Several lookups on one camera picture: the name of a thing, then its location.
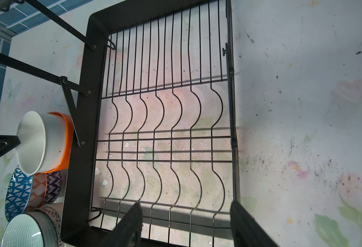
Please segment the orange square bowl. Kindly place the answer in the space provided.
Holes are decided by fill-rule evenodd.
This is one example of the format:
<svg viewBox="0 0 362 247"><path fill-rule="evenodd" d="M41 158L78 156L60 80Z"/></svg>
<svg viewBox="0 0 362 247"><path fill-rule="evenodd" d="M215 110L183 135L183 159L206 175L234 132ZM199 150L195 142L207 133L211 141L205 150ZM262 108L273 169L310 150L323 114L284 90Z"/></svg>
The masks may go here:
<svg viewBox="0 0 362 247"><path fill-rule="evenodd" d="M71 153L71 146L72 146L72 139L73 139L73 131L74 131L71 116L68 116L66 114L59 113L59 112L49 112L48 114L60 117L63 120L64 125L65 125L65 127L64 127L65 140L64 140L64 148L62 148L61 152L59 152L59 154L61 154L61 159L59 160L59 162L55 163L56 167L54 167L53 169L50 169L48 171L45 171L44 172L45 174L48 174L50 172L68 169L70 153Z"/></svg>

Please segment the green ringed bowl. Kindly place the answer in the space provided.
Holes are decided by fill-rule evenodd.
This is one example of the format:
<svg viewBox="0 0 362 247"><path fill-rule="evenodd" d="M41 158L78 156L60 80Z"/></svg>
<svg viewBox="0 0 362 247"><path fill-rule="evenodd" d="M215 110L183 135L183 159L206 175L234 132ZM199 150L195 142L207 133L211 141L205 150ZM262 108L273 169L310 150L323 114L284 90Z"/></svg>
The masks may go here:
<svg viewBox="0 0 362 247"><path fill-rule="evenodd" d="M3 247L63 247L62 203L53 203L14 217L5 229Z"/></svg>

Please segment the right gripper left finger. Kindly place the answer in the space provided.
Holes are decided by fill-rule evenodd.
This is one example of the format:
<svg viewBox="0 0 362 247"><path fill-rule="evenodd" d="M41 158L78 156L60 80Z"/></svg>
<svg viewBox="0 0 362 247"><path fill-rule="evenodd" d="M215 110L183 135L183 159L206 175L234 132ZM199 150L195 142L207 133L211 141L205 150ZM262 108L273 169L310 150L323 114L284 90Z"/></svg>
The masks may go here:
<svg viewBox="0 0 362 247"><path fill-rule="evenodd" d="M135 203L99 247L140 247L143 227L140 203Z"/></svg>

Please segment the blue triangle patterned bowl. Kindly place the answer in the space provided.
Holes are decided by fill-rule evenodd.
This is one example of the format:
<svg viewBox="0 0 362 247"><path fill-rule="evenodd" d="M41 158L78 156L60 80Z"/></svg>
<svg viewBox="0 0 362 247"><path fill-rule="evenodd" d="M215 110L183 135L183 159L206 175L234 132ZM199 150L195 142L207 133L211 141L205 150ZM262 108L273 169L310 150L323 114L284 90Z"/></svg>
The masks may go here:
<svg viewBox="0 0 362 247"><path fill-rule="evenodd" d="M7 189L6 220L10 222L22 213L55 202L60 195L63 182L63 174L60 171L28 176L17 167Z"/></svg>

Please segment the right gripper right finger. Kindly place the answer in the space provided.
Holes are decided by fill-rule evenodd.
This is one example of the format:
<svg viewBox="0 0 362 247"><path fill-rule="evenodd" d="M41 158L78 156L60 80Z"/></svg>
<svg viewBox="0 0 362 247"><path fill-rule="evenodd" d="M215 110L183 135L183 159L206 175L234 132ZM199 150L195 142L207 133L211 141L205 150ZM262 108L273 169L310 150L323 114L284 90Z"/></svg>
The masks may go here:
<svg viewBox="0 0 362 247"><path fill-rule="evenodd" d="M235 247L278 247L274 240L236 200L231 203L230 224Z"/></svg>

